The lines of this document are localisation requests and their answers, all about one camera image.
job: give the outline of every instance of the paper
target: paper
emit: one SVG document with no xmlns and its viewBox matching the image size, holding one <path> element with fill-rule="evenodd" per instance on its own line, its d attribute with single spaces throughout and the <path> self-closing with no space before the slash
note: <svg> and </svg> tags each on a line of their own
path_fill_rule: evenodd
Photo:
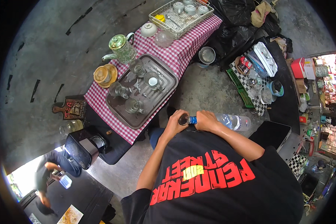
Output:
<svg viewBox="0 0 336 224">
<path fill-rule="evenodd" d="M 32 222 L 32 224 L 41 224 L 41 222 L 36 218 L 36 216 L 33 213 L 31 213 L 29 219 Z"/>
<path fill-rule="evenodd" d="M 57 224 L 78 224 L 82 216 L 83 213 L 71 205 Z"/>
</svg>

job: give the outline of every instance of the metal tray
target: metal tray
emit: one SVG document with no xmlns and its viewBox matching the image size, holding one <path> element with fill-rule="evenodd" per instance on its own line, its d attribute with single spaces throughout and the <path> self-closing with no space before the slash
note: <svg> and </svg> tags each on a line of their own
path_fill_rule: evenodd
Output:
<svg viewBox="0 0 336 224">
<path fill-rule="evenodd" d="M 158 8 L 157 10 L 149 14 L 149 21 L 157 25 L 157 27 L 159 27 L 161 30 L 168 30 L 169 32 L 171 32 L 173 34 L 174 39 L 176 40 L 181 38 L 189 30 L 198 25 L 201 21 L 210 17 L 214 12 L 214 9 L 211 6 L 209 6 L 209 2 L 205 3 L 200 0 L 195 0 L 197 4 L 196 8 L 198 8 L 201 5 L 204 5 L 209 9 L 209 11 L 203 15 L 195 14 L 193 16 L 187 15 L 184 11 L 181 14 L 177 14 L 173 11 L 173 4 L 178 1 L 181 0 L 170 1 L 164 6 Z M 155 18 L 156 15 L 164 15 L 164 16 L 169 15 L 171 19 L 181 27 L 181 29 L 177 27 L 172 21 L 166 20 L 165 22 L 162 22 L 156 19 Z"/>
<path fill-rule="evenodd" d="M 106 104 L 111 112 L 123 124 L 132 128 L 139 129 L 150 118 L 161 103 L 173 92 L 178 86 L 178 77 L 173 70 L 168 67 L 163 61 L 150 54 L 144 54 L 139 57 L 144 63 L 144 68 L 147 72 L 154 71 L 159 74 L 163 82 L 163 90 L 152 90 L 147 86 L 142 78 L 137 78 L 136 75 L 128 69 L 119 79 L 119 83 L 130 88 L 131 98 L 141 100 L 143 102 L 144 114 L 136 113 L 129 114 L 125 110 L 126 100 L 120 96 L 111 96 L 107 94 Z"/>
</svg>

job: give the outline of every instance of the wicker basket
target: wicker basket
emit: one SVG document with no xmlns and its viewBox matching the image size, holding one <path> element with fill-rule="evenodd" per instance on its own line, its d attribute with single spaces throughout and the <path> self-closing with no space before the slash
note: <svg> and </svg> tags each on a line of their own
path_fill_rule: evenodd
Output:
<svg viewBox="0 0 336 224">
<path fill-rule="evenodd" d="M 179 0 L 173 0 L 149 14 L 149 20 L 152 23 L 154 23 L 161 30 L 168 30 L 169 32 L 171 32 L 174 36 L 174 39 L 176 40 L 181 38 L 189 30 L 195 27 L 195 25 L 199 24 L 201 21 L 210 17 L 214 12 L 214 9 L 210 7 L 209 4 L 206 4 L 200 0 L 195 0 L 195 2 L 197 3 L 196 7 L 204 5 L 209 9 L 209 11 L 203 15 L 195 14 L 193 16 L 187 15 L 185 12 L 177 14 L 173 11 L 173 4 L 178 1 Z M 155 18 L 156 15 L 164 15 L 164 16 L 169 15 L 171 17 L 171 20 L 176 22 L 181 27 L 181 29 L 178 28 L 173 22 L 169 20 L 162 22 L 156 19 Z"/>
</svg>

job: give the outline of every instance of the black garbage bag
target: black garbage bag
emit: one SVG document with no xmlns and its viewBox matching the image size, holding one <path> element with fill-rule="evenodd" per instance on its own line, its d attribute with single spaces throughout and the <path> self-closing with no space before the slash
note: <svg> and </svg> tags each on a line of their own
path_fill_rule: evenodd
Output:
<svg viewBox="0 0 336 224">
<path fill-rule="evenodd" d="M 281 28 L 275 20 L 272 20 L 270 17 L 266 17 L 264 24 L 261 26 L 269 37 L 276 37 L 278 33 L 281 32 Z"/>
<path fill-rule="evenodd" d="M 210 6 L 224 17 L 226 27 L 249 25 L 255 10 L 254 0 L 211 0 Z"/>
<path fill-rule="evenodd" d="M 215 49 L 221 49 L 217 52 L 220 55 L 219 66 L 221 70 L 228 68 L 228 65 L 235 60 L 237 56 L 246 52 L 254 42 L 254 31 L 247 27 L 233 27 L 221 30 L 217 35 Z"/>
</svg>

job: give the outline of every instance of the green floral teapot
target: green floral teapot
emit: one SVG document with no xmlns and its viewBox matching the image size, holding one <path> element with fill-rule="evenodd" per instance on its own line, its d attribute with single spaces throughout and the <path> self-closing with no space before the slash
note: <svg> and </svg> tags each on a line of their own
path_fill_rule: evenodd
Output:
<svg viewBox="0 0 336 224">
<path fill-rule="evenodd" d="M 105 55 L 102 61 L 108 59 L 118 59 L 122 64 L 129 64 L 136 59 L 136 49 L 133 47 L 134 33 L 129 33 L 126 37 L 123 34 L 118 34 L 109 42 L 109 47 L 113 54 Z"/>
</svg>

